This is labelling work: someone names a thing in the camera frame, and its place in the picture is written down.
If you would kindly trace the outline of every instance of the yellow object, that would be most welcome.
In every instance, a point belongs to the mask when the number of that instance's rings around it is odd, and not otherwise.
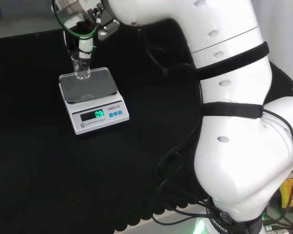
[[[285,209],[288,205],[289,198],[291,195],[291,189],[293,186],[293,179],[286,179],[280,186],[280,192],[281,192],[281,207],[282,209]]]

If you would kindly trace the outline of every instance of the green cable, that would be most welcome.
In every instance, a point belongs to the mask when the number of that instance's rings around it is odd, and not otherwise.
[[[61,27],[63,28],[64,31],[70,33],[72,36],[78,38],[78,39],[81,39],[81,40],[88,40],[88,39],[91,39],[93,34],[97,31],[97,27],[95,27],[93,29],[93,31],[89,34],[78,34],[78,33],[75,33],[73,32],[72,30],[70,30],[69,28],[67,28],[63,23],[62,21],[60,20],[59,16],[58,16],[58,13],[56,11],[56,8],[55,8],[55,0],[52,0],[52,8],[53,8],[53,12],[54,12],[54,16],[56,18],[56,20],[58,21],[58,23],[61,25]]]

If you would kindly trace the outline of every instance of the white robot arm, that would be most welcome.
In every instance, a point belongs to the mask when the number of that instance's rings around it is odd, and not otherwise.
[[[198,69],[204,104],[262,107],[272,72],[250,0],[102,0],[102,4],[117,20],[132,26],[174,19]],[[264,108],[293,127],[293,97]],[[194,167],[216,207],[237,222],[255,220],[293,170],[292,135],[287,125],[267,113],[262,118],[206,114]],[[216,222],[203,220],[209,233],[219,232]]]

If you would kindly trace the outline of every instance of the scale label text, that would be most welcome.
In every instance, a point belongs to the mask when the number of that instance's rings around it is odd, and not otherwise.
[[[108,111],[110,111],[110,110],[114,110],[114,109],[117,109],[117,108],[120,108],[120,107],[121,107],[120,105],[118,105],[118,106],[113,106],[113,107],[108,108]]]

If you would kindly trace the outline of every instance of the digital display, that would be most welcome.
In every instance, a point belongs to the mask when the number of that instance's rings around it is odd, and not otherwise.
[[[103,116],[104,116],[104,112],[102,109],[80,115],[80,117],[82,118],[82,122],[93,119],[93,118],[100,118]]]

